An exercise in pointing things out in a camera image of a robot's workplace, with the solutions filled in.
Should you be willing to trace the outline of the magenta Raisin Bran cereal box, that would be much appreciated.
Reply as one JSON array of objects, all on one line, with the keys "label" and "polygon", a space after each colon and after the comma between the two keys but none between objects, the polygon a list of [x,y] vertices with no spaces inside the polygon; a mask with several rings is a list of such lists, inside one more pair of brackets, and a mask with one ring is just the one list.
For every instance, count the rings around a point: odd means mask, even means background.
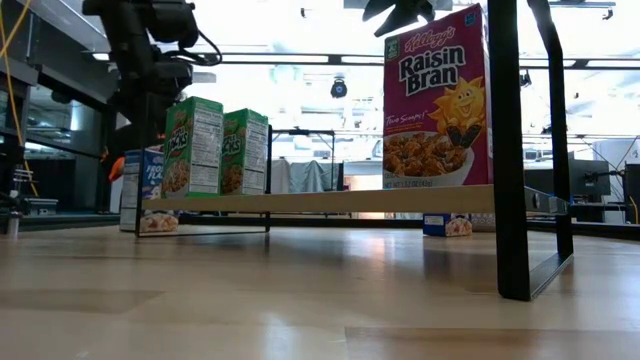
[{"label": "magenta Raisin Bran cereal box", "polygon": [[470,215],[473,232],[495,232],[496,221],[494,213],[472,213]]},{"label": "magenta Raisin Bran cereal box", "polygon": [[489,80],[479,3],[386,39],[383,188],[492,183]]}]

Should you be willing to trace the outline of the green Apple Jacks cereal box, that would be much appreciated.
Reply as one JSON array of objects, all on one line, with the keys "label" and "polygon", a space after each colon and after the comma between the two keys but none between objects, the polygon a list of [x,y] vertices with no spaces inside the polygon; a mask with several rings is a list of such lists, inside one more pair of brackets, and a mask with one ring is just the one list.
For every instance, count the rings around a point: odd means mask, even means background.
[{"label": "green Apple Jacks cereal box", "polygon": [[167,111],[163,198],[219,195],[223,105],[189,97]]},{"label": "green Apple Jacks cereal box", "polygon": [[268,118],[248,108],[224,115],[220,194],[259,195],[265,191]]}]

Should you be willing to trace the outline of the blue Frosted Flakes cereal box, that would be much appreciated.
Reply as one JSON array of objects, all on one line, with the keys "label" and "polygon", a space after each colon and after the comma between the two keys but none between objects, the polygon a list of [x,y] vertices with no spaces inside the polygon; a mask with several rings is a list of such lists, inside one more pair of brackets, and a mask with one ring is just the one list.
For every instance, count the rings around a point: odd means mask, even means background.
[{"label": "blue Frosted Flakes cereal box", "polygon": [[462,237],[472,234],[468,213],[427,213],[423,215],[423,234],[436,237]]},{"label": "blue Frosted Flakes cereal box", "polygon": [[179,219],[172,210],[137,210],[138,199],[161,198],[164,155],[152,149],[130,150],[124,156],[119,229],[141,233],[176,232]]}]

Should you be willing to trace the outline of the wooden shelf with black legs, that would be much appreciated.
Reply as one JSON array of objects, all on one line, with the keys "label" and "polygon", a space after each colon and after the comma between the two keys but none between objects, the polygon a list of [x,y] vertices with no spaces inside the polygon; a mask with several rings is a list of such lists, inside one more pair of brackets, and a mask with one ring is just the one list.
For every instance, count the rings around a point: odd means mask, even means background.
[{"label": "wooden shelf with black legs", "polygon": [[[572,258],[563,51],[549,0],[527,0],[549,60],[554,192],[524,184],[516,0],[488,0],[490,114],[494,159],[491,185],[398,190],[240,195],[143,200],[146,210],[230,212],[461,212],[492,213],[496,221],[497,283],[507,299],[530,301]],[[557,251],[529,266],[527,216],[555,217]]]}]

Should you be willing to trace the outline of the grey draped cloth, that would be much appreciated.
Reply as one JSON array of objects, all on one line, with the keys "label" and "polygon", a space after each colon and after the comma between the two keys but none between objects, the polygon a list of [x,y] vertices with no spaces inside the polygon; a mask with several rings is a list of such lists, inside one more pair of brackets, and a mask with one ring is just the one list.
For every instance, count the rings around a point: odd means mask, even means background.
[{"label": "grey draped cloth", "polygon": [[343,177],[343,163],[276,159],[271,162],[270,191],[272,194],[338,191]]}]

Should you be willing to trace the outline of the black computer monitor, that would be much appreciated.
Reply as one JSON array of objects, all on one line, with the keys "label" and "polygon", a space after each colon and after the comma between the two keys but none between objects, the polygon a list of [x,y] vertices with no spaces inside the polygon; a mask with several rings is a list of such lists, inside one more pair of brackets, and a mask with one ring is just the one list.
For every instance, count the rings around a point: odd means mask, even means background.
[{"label": "black computer monitor", "polygon": [[[572,196],[611,194],[609,164],[598,160],[569,160],[569,183]],[[525,185],[547,194],[555,192],[552,169],[526,169]]]}]

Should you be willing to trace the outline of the person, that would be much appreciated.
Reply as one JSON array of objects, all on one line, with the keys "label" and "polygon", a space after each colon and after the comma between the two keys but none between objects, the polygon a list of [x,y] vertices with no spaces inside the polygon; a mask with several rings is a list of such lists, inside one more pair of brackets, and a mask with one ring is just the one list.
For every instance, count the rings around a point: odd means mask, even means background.
[{"label": "person", "polygon": [[116,153],[105,146],[101,154],[100,165],[107,180],[113,183],[123,175],[125,156],[123,153]]}]

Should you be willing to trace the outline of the grey metal bin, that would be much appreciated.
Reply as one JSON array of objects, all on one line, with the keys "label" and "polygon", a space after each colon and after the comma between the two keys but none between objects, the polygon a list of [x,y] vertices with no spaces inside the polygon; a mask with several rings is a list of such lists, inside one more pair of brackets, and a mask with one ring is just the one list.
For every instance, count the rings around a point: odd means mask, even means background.
[{"label": "grey metal bin", "polygon": [[28,216],[48,216],[57,213],[58,200],[49,198],[24,198],[23,214]]}]

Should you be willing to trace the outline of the black background workstation frame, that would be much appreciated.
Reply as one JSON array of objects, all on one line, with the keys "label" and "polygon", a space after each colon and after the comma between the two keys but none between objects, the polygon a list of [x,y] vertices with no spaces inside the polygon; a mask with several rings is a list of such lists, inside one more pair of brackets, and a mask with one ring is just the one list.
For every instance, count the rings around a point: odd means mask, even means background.
[{"label": "black background workstation frame", "polygon": [[[331,165],[330,165],[330,170],[331,170],[331,179],[330,179],[330,184],[331,184],[331,189],[329,191],[338,191],[338,185],[336,185],[334,183],[334,181],[336,180],[336,171],[335,171],[335,164],[336,164],[336,156],[335,156],[335,144],[336,144],[336,133],[334,130],[308,130],[308,129],[300,129],[300,128],[294,128],[294,129],[276,129],[274,130],[272,125],[269,125],[269,129],[268,129],[268,138],[269,138],[269,144],[267,146],[268,150],[267,150],[267,159],[268,159],[268,165],[267,165],[267,174],[268,174],[268,181],[267,181],[267,186],[269,187],[269,191],[270,191],[270,187],[271,187],[271,162],[273,160],[273,143],[282,135],[282,134],[286,134],[288,136],[316,136],[318,137],[322,142],[325,143],[325,145],[330,149],[330,156],[328,157],[328,159],[331,160]],[[325,136],[329,136],[331,138],[331,143],[329,144],[324,137]]]}]

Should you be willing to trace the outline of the black aluminium rig frame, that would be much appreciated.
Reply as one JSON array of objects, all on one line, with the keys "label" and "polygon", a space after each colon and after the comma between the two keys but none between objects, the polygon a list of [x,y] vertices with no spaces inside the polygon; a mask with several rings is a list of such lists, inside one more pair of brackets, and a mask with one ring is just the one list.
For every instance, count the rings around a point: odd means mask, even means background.
[{"label": "black aluminium rig frame", "polygon": [[[119,223],[118,215],[73,214],[23,217],[20,231],[44,231],[71,228],[113,226]],[[264,227],[261,217],[181,216],[181,225]],[[421,229],[422,220],[352,219],[352,218],[270,218],[271,227],[327,227],[327,228],[389,228]],[[574,235],[630,240],[640,242],[640,225],[611,225],[578,222],[572,224]]]}]

